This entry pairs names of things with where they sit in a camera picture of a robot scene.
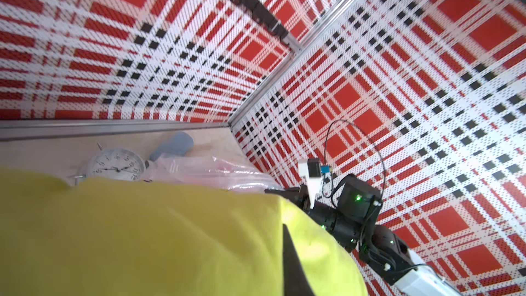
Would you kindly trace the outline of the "clear plastic vacuum bag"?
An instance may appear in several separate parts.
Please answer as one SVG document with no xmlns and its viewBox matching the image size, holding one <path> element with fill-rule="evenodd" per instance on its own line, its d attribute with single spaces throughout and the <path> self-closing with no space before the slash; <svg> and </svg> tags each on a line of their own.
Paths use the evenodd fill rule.
<svg viewBox="0 0 526 296">
<path fill-rule="evenodd" d="M 239 193 L 282 191 L 269 174 L 252 164 L 237 163 L 215 156 L 178 157 L 161 155 L 141 175 L 148 182 L 207 186 Z"/>
</svg>

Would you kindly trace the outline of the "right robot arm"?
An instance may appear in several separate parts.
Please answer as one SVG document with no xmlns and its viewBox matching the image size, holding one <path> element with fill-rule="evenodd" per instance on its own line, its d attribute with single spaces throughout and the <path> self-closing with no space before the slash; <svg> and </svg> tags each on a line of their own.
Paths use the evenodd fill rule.
<svg viewBox="0 0 526 296">
<path fill-rule="evenodd" d="M 459 295 L 445 278 L 425 264 L 408 244 L 377 224 L 383 200 L 379 189 L 349 174 L 337 186 L 342 191 L 335 208 L 308 200 L 305 186 L 265 190 L 302 209 L 345 249 L 357 249 L 359 259 L 387 284 L 405 295 Z"/>
</svg>

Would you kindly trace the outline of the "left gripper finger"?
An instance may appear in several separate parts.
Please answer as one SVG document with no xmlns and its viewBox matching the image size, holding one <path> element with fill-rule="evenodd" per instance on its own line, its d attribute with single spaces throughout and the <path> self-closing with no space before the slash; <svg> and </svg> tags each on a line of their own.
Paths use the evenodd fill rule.
<svg viewBox="0 0 526 296">
<path fill-rule="evenodd" d="M 283 274 L 285 296 L 314 296 L 288 227 L 283 224 Z"/>
</svg>

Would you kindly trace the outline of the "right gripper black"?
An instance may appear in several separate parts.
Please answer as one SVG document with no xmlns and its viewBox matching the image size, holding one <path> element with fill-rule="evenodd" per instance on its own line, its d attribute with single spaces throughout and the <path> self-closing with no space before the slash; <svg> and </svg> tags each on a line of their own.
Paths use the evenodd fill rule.
<svg viewBox="0 0 526 296">
<path fill-rule="evenodd" d="M 336 190 L 341 195 L 338 203 L 332 206 L 320 201 L 311 202 L 305 185 L 287 190 L 267 189 L 264 192 L 291 201 L 343 247 L 357 247 L 360 252 L 376 251 L 373 233 L 383 205 L 380 190 L 353 174 L 343 178 Z"/>
</svg>

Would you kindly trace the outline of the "yellow garment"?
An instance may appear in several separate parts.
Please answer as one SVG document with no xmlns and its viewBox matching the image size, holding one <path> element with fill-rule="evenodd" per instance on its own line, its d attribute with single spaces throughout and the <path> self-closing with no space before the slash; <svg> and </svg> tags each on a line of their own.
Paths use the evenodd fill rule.
<svg viewBox="0 0 526 296">
<path fill-rule="evenodd" d="M 352 257 L 283 197 L 1 170 L 2 295 L 284 295 L 283 224 L 315 295 L 366 295 Z"/>
</svg>

